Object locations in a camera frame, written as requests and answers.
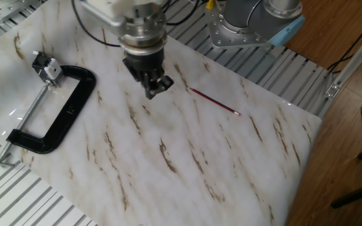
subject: brown veining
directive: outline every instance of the brown veining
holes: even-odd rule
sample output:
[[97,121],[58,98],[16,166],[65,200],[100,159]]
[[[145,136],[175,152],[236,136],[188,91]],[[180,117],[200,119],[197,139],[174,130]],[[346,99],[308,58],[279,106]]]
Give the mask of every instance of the brown veining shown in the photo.
[[206,159],[205,159],[205,152],[202,151],[202,150],[200,150],[200,152],[202,153],[202,156],[204,157],[205,163],[207,164],[207,161],[206,161]]
[[30,161],[30,164],[29,164],[29,168],[31,168],[31,164],[33,163],[33,161],[35,160],[35,157],[34,156],[32,156],[31,157],[31,161]]
[[286,146],[286,144],[284,143],[283,138],[281,137],[280,139],[282,140],[282,144],[283,144],[284,151],[285,151],[286,154],[288,155],[287,146]]
[[284,121],[286,121],[286,122],[287,122],[286,117],[285,117],[285,115],[284,115],[284,112],[282,111],[282,108],[281,108],[279,105],[278,105],[277,107],[279,108],[279,111],[280,111],[280,113],[281,113],[281,115],[282,115],[282,117],[283,117]]
[[214,192],[213,188],[211,186],[209,186],[206,182],[206,180],[204,180],[204,183],[205,183],[205,186],[207,188],[207,190],[209,191],[209,194],[211,195],[211,197],[214,199],[214,200],[217,200],[219,203],[222,203],[222,202],[225,202],[226,199],[223,195],[218,195]]
[[112,153],[112,155],[114,156],[114,159],[117,160],[117,156],[114,153],[114,146],[112,145],[112,142],[110,140],[110,137],[108,136],[108,132],[106,132],[104,134],[104,142],[106,142],[106,144],[108,144],[109,148],[110,148],[110,152]]
[[228,143],[228,145],[229,145],[229,148],[231,149],[231,145],[230,145],[229,140],[227,139],[227,137],[224,137],[224,138],[226,138],[226,141],[227,141],[227,143]]
[[293,145],[295,157],[297,157],[297,161],[299,162],[299,166],[301,166],[301,160],[300,160],[299,154],[298,154],[297,151],[295,150],[294,143],[292,143],[292,145]]
[[25,56],[23,55],[23,53],[21,52],[20,49],[20,36],[19,36],[19,32],[16,34],[16,36],[13,38],[13,44],[15,45],[15,50],[16,50],[16,54],[18,54],[18,56],[20,57],[20,59],[24,60]]
[[96,159],[96,149],[93,149],[93,157],[94,157],[94,163],[97,164],[97,159]]
[[74,172],[72,172],[72,169],[69,168],[69,178],[72,180],[74,178]]
[[262,141],[262,137],[261,137],[261,135],[259,134],[258,128],[257,128],[256,125],[255,125],[254,119],[253,119],[251,116],[250,116],[250,119],[251,119],[251,121],[252,121],[252,125],[254,125],[256,135],[258,135],[259,140],[260,140],[261,142],[263,142],[263,141]]
[[166,158],[165,151],[167,150],[166,145],[163,143],[163,140],[160,139],[161,144],[159,144],[160,152],[162,153],[162,156],[164,158],[164,161],[166,162],[168,168],[173,171],[174,173],[177,173],[177,169],[173,166],[171,160]]
[[45,47],[44,47],[44,43],[46,43],[47,40],[45,39],[45,35],[43,32],[41,32],[41,45],[42,45],[42,53],[45,54]]
[[244,82],[243,82],[243,79],[241,78],[241,80],[239,81],[239,84],[242,86],[242,88],[243,88],[243,90],[244,90],[244,94],[245,94],[245,96],[246,96],[246,98],[248,98],[249,97],[249,95],[246,93],[246,91],[245,91],[245,86],[244,86]]
[[196,104],[196,100],[195,100],[195,99],[194,99],[194,106],[195,106],[195,110],[196,110],[196,115],[198,116],[198,123],[200,123],[198,105]]
[[145,107],[144,105],[142,105],[142,107],[143,107],[143,109],[145,110],[146,114],[147,114],[148,116],[150,116],[150,111],[148,111],[148,109],[146,109],[146,107]]
[[99,103],[100,106],[102,101],[103,99],[101,98],[100,91],[97,91],[97,102]]
[[277,139],[280,141],[280,138],[279,138],[279,134],[280,134],[280,132],[279,132],[279,130],[278,129],[276,129],[276,125],[273,123],[273,128],[274,128],[274,130],[275,130],[275,133],[276,133],[276,137],[277,137]]
[[207,63],[204,63],[204,66],[205,66],[205,70],[207,71],[207,72],[211,72],[209,69],[210,69],[210,66],[207,64]]
[[275,217],[272,213],[272,207],[269,205],[269,212],[270,212],[270,224],[273,226],[275,224]]
[[90,153],[89,153],[89,146],[86,146],[86,152],[87,152],[87,160],[90,161],[91,157],[90,157]]
[[138,121],[136,121],[135,111],[133,111],[133,108],[129,104],[128,104],[128,110],[129,110],[129,116],[130,116],[131,120],[133,121],[135,128],[138,130],[138,134],[141,135],[141,128],[138,125]]
[[277,121],[277,124],[279,124],[280,131],[281,131],[282,134],[283,134],[282,124],[280,123],[279,119],[277,119],[277,118],[276,118],[276,121]]
[[119,185],[121,187],[121,193],[123,194],[123,205],[124,205],[124,211],[126,211],[126,208],[128,207],[128,199],[126,198],[126,194],[125,194],[125,190],[124,190],[124,186],[123,186],[123,182],[121,181],[121,177],[119,176],[119,172],[117,170],[117,173],[118,173],[118,180],[119,180]]
[[188,86],[188,84],[187,84],[187,81],[185,81],[185,79],[184,79],[184,77],[183,77],[183,75],[182,75],[181,69],[180,69],[180,67],[179,67],[179,65],[178,65],[177,63],[174,64],[174,68],[175,68],[175,70],[177,71],[177,73],[180,75],[181,80],[182,80],[182,82],[183,82],[184,85],[185,85],[185,90],[186,90],[187,92],[189,92],[189,86]]
[[196,159],[194,152],[192,152],[194,148],[194,146],[192,145],[192,143],[188,140],[188,145],[189,145],[189,150],[191,152],[192,155],[192,159],[194,160],[195,164],[198,166],[199,171],[203,174],[204,170],[202,169],[202,166],[200,165],[199,161]]
[[312,145],[312,141],[311,141],[311,137],[309,136],[309,134],[307,134],[308,140],[309,140],[309,144]]

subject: blue object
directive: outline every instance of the blue object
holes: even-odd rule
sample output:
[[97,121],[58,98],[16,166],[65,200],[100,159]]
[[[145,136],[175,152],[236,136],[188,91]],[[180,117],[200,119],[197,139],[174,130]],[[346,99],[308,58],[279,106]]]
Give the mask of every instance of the blue object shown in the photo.
[[304,16],[299,16],[283,30],[279,31],[275,36],[273,36],[269,42],[274,46],[282,46],[286,44],[293,36],[301,29],[302,25],[305,22]]

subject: metal bracket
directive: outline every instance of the metal bracket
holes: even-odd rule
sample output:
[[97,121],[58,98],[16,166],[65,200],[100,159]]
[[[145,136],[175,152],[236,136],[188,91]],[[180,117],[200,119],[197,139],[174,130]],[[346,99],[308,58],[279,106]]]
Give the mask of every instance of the metal bracket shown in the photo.
[[0,0],[0,23],[7,21],[39,0]]
[[213,47],[236,49],[272,45],[249,28],[237,28],[229,24],[223,16],[225,6],[226,3],[222,2],[218,7],[205,11]]
[[329,100],[334,99],[339,93],[341,87],[338,84],[332,84],[325,93],[325,97]]

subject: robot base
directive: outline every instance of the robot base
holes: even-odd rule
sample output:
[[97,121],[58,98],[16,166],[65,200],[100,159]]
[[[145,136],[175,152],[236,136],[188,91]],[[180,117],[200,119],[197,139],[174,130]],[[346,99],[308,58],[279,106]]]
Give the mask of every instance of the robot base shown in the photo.
[[237,28],[224,19],[226,3],[221,2],[212,9],[206,9],[205,16],[212,38],[213,47],[235,49],[244,47],[271,46],[249,28]]

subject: metal rod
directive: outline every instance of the metal rod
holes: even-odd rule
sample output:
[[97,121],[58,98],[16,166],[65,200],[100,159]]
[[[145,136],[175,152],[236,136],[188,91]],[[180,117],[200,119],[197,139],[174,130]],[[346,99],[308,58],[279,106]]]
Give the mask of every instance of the metal rod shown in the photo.
[[[47,83],[40,91],[40,93],[37,95],[35,101],[33,101],[33,103],[31,104],[29,110],[26,112],[25,116],[23,117],[22,121],[19,123],[19,125],[17,126],[16,129],[21,130],[26,122],[28,121],[29,117],[34,113],[34,111],[36,110],[38,104],[40,103],[40,101],[42,100],[42,98],[44,97],[44,95],[47,93],[48,87],[50,86],[49,83]],[[10,142],[7,142],[3,151],[0,154],[0,166],[10,166],[13,167],[14,164],[9,164],[9,163],[3,163],[2,159],[4,158],[4,156],[9,152],[9,149],[11,149],[12,144]]]
[[359,50],[354,54],[350,62],[345,66],[339,76],[333,81],[333,84],[336,84],[340,87],[352,76],[352,74],[357,70],[357,68],[362,64],[362,45]]
[[331,203],[332,208],[340,208],[362,198],[362,188],[359,188],[347,195],[344,195]]

